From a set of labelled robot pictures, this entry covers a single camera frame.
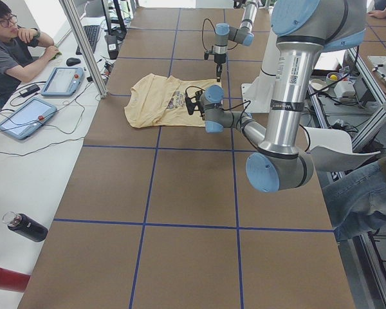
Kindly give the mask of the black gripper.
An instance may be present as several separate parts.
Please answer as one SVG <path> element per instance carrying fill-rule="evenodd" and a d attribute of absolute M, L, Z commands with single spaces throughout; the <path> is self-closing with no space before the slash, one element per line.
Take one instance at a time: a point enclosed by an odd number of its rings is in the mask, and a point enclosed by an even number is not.
<path fill-rule="evenodd" d="M 216 63 L 216 80 L 217 82 L 221 82 L 223 64 L 226 62 L 226 46 L 213 45 L 212 53 L 214 55 L 214 62 Z"/>
<path fill-rule="evenodd" d="M 196 106 L 198 107 L 200 117 L 205 121 L 205 104 L 202 101 L 197 101 Z"/>

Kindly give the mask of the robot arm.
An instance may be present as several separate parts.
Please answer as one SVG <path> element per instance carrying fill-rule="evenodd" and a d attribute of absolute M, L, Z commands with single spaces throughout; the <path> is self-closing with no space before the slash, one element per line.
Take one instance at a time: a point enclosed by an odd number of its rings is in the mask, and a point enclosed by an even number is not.
<path fill-rule="evenodd" d="M 218 23 L 215 29 L 215 43 L 206 56 L 213 55 L 216 63 L 216 80 L 221 81 L 223 64 L 226 62 L 228 52 L 228 42 L 232 41 L 244 46 L 253 43 L 254 34 L 252 33 L 253 24 L 257 11 L 262 5 L 262 1 L 234 1 L 234 8 L 244 7 L 241 23 L 238 28 L 230 26 L 228 23 Z"/>
<path fill-rule="evenodd" d="M 310 155 L 295 145 L 309 78 L 323 52 L 359 46 L 365 36 L 365 1 L 277 1 L 271 29 L 279 49 L 267 126 L 247 112 L 222 107 L 223 89 L 211 86 L 188 102 L 200 112 L 208 133 L 240 131 L 256 151 L 246 161 L 251 185 L 261 192 L 300 187 L 312 177 Z"/>

